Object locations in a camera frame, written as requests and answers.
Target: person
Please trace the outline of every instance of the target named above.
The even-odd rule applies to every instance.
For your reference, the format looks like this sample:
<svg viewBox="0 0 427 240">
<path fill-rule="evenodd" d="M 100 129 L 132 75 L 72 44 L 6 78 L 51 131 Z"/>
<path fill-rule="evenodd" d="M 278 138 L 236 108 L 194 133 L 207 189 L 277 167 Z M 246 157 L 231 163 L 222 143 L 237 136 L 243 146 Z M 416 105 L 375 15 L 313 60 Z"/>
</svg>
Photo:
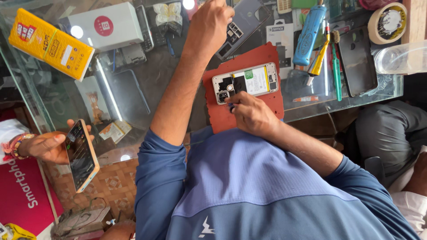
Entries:
<svg viewBox="0 0 427 240">
<path fill-rule="evenodd" d="M 283 123 L 260 99 L 226 102 L 237 128 L 182 144 L 206 65 L 234 11 L 208 0 L 138 153 L 136 239 L 419 239 L 374 176 Z"/>
<path fill-rule="evenodd" d="M 67 125 L 70 128 L 73 127 L 74 121 L 69 119 Z M 92 127 L 86 125 L 86 128 L 90 133 Z M 0 151 L 0 164 L 28 157 L 36 157 L 60 165 L 68 164 L 67 152 L 63 144 L 65 135 L 64 132 L 54 131 L 37 136 L 30 134 L 29 129 L 15 118 L 1 121 L 0 143 L 2 151 Z"/>
<path fill-rule="evenodd" d="M 402 101 L 375 105 L 359 113 L 356 135 L 362 158 L 380 157 L 382 184 L 420 238 L 427 240 L 427 112 Z"/>
</svg>

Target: phone battery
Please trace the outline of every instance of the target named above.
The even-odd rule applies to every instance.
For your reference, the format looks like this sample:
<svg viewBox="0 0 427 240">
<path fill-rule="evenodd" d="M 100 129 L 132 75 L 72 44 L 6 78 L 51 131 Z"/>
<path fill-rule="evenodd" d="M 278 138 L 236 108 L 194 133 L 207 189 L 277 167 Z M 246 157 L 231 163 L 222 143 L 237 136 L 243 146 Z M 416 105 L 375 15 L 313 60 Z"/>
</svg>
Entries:
<svg viewBox="0 0 427 240">
<path fill-rule="evenodd" d="M 244 78 L 246 90 L 251 95 L 263 94 L 270 91 L 266 66 L 238 72 L 233 74 L 233 77 L 235 79 Z"/>
</svg>

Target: yellow packet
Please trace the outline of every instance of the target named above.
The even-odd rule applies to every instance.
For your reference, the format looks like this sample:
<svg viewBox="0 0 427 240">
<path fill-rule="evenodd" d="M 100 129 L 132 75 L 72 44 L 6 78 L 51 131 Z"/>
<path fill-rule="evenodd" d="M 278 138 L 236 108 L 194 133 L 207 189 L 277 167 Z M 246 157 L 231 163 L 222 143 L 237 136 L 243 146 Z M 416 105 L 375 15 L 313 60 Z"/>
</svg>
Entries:
<svg viewBox="0 0 427 240">
<path fill-rule="evenodd" d="M 78 81 L 83 80 L 95 52 L 22 8 L 17 11 L 9 43 Z"/>
<path fill-rule="evenodd" d="M 9 232 L 12 232 L 12 235 L 9 233 L 1 236 L 1 240 L 36 240 L 36 236 L 30 233 L 27 230 L 22 229 L 20 226 L 13 223 L 8 223 L 5 225 Z"/>
</svg>

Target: blue shirt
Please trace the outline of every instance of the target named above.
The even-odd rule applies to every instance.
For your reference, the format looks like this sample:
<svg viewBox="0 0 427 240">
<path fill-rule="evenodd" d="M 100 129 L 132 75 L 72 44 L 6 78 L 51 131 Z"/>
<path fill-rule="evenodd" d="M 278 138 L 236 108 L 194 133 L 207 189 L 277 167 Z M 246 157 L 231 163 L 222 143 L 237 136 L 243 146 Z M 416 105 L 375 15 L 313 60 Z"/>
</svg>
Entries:
<svg viewBox="0 0 427 240">
<path fill-rule="evenodd" d="M 384 187 L 347 157 L 322 179 L 238 129 L 205 129 L 191 140 L 201 143 L 186 166 L 182 145 L 151 130 L 145 136 L 135 178 L 138 240 L 419 239 Z"/>
</svg>

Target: masking tape roll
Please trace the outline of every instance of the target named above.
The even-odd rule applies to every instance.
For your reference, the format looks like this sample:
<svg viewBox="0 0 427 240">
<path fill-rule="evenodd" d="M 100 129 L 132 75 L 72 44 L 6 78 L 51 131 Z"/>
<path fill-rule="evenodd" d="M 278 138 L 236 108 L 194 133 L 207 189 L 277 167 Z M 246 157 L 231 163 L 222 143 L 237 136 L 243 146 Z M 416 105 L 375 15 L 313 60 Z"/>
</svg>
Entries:
<svg viewBox="0 0 427 240">
<path fill-rule="evenodd" d="M 401 3 L 391 3 L 375 11 L 368 22 L 369 39 L 376 44 L 394 42 L 405 33 L 407 10 Z"/>
</svg>

